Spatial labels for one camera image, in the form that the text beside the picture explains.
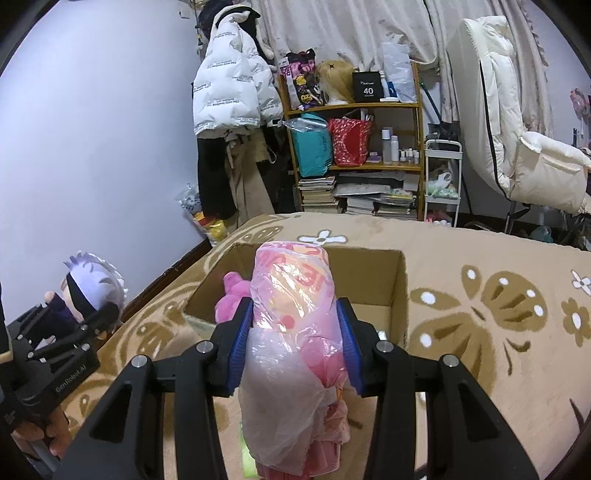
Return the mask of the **person's left hand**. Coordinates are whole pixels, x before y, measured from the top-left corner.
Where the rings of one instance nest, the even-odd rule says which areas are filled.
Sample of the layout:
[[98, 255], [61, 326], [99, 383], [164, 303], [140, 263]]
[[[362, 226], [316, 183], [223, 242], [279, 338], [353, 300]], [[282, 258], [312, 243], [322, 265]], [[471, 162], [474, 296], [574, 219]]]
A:
[[67, 417], [61, 406], [58, 406], [45, 420], [45, 426], [22, 422], [11, 434], [13, 440], [22, 451], [31, 452], [29, 443], [50, 439], [49, 450], [55, 457], [62, 458], [68, 449], [72, 436], [69, 431]]

